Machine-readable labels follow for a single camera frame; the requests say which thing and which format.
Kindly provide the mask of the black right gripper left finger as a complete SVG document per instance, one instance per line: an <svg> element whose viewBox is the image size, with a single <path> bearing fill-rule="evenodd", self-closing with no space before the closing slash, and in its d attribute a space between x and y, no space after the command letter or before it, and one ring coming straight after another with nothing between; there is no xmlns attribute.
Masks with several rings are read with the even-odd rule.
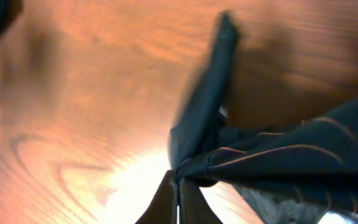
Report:
<svg viewBox="0 0 358 224"><path fill-rule="evenodd" d="M176 224L177 223L177 185L174 171L168 170L146 211L136 224Z"/></svg>

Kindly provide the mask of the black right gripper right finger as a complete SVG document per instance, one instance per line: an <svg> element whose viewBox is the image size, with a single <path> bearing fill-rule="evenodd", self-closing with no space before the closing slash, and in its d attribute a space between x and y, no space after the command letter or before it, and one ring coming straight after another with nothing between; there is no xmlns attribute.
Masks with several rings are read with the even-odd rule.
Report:
<svg viewBox="0 0 358 224"><path fill-rule="evenodd" d="M179 182L180 224L222 224L204 198L200 188L191 180Z"/></svg>

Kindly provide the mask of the black orange-patterned jersey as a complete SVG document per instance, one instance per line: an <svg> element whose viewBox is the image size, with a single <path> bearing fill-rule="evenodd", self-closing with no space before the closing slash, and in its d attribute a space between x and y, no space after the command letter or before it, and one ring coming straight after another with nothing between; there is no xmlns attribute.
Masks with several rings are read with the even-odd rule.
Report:
<svg viewBox="0 0 358 224"><path fill-rule="evenodd" d="M210 62L171 129L177 185L230 183L264 221L317 223L327 212L358 220L358 97L305 123L230 128L220 109L240 31L221 13Z"/></svg>

